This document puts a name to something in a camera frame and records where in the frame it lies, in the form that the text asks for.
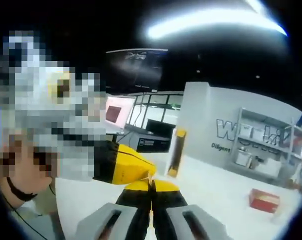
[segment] white partition wall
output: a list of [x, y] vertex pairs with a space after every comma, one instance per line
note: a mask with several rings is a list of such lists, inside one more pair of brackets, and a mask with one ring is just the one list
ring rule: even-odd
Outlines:
[[[187, 131], [185, 154], [224, 167], [230, 156], [240, 108], [287, 123], [297, 121], [302, 114], [291, 105], [263, 95], [210, 87], [207, 82], [188, 82], [177, 121]], [[272, 126], [260, 123], [259, 127], [265, 134], [277, 134]]]

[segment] black earphone cable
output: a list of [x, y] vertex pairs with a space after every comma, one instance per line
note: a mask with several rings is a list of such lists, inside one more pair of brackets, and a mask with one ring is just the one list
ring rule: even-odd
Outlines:
[[55, 192], [52, 190], [51, 185], [49, 185], [49, 188], [50, 188], [50, 190], [51, 190], [51, 193], [55, 196]]
[[6, 199], [6, 197], [3, 195], [4, 200], [6, 201], [6, 203], [10, 206], [10, 208], [22, 219], [22, 221], [28, 225], [33, 231], [35, 231], [37, 234], [39, 234], [43, 239], [48, 240], [45, 236], [43, 236], [41, 233], [39, 233], [37, 230], [35, 230], [30, 224], [28, 224], [26, 222], [26, 220], [23, 219], [23, 217], [17, 212], [17, 210], [8, 202], [8, 200]]

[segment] black sign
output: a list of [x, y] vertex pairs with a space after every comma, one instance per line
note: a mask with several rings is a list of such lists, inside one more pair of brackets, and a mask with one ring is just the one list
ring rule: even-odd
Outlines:
[[124, 49], [106, 53], [105, 81], [111, 88], [136, 87], [154, 92], [161, 77], [164, 49]]
[[171, 140], [140, 138], [136, 151], [138, 153], [167, 153]]

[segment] gray gripper pad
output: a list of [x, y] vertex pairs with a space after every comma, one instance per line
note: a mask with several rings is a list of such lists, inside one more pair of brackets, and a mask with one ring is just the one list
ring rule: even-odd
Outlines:
[[111, 217], [120, 214], [108, 240], [125, 240], [137, 208], [107, 203], [79, 222], [75, 240], [97, 240]]
[[225, 226], [197, 205], [173, 207], [166, 211], [172, 221], [178, 240], [195, 240], [185, 215], [189, 215], [194, 220], [206, 240], [231, 240], [226, 233]]

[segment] computer screen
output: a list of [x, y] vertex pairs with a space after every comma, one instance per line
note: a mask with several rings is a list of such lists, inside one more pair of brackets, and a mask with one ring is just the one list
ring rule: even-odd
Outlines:
[[108, 51], [104, 66], [106, 86], [134, 87], [156, 92], [163, 72], [167, 49], [122, 49]]
[[105, 120], [119, 128], [124, 128], [136, 97], [108, 96], [105, 106]]
[[147, 120], [146, 130], [151, 131], [153, 134], [165, 138], [170, 138], [173, 133], [175, 125], [166, 122], [160, 122], [152, 119]]

